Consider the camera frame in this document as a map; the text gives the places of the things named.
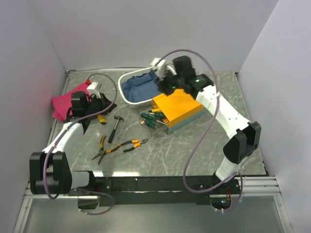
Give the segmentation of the yellow screwdriver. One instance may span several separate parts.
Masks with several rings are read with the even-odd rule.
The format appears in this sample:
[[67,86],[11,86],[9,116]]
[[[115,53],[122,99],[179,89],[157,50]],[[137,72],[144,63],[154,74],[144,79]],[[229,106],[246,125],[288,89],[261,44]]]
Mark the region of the yellow screwdriver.
[[162,111],[159,108],[148,110],[148,113],[161,113]]

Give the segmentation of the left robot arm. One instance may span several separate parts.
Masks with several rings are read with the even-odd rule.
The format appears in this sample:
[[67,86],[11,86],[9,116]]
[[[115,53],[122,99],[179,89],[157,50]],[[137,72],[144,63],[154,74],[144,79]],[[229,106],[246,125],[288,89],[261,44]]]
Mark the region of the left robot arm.
[[117,107],[103,93],[98,97],[84,91],[73,92],[71,106],[61,132],[41,152],[30,156],[30,190],[32,194],[47,194],[52,199],[79,188],[85,195],[96,191],[94,174],[88,170],[71,171],[67,153],[85,134],[90,121],[98,114],[106,115]]

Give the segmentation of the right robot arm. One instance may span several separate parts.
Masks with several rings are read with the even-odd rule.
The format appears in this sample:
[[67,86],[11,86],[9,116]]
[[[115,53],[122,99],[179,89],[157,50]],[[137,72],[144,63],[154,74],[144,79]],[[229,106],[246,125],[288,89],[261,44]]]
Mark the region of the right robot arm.
[[209,111],[213,121],[224,129],[228,142],[223,147],[224,159],[213,175],[213,189],[222,194],[229,189],[231,180],[237,173],[240,163],[259,146],[261,125],[242,116],[219,92],[216,82],[205,74],[197,74],[188,56],[173,60],[175,73],[167,70],[167,62],[155,58],[152,70],[158,78],[158,89],[169,96],[178,89],[192,96]]

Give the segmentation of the dark green screwdriver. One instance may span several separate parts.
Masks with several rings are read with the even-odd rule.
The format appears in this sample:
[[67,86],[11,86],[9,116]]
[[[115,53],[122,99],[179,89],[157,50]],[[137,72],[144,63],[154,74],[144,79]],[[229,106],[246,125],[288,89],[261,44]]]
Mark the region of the dark green screwdriver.
[[145,119],[144,122],[150,128],[155,128],[155,126],[156,126],[156,124],[152,120]]

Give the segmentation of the green orange stubby screwdriver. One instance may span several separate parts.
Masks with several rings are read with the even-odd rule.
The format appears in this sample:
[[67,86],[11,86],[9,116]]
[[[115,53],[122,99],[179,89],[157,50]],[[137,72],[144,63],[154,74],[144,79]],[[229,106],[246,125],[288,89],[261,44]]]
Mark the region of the green orange stubby screwdriver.
[[166,116],[162,112],[155,112],[155,117],[159,119],[166,118]]

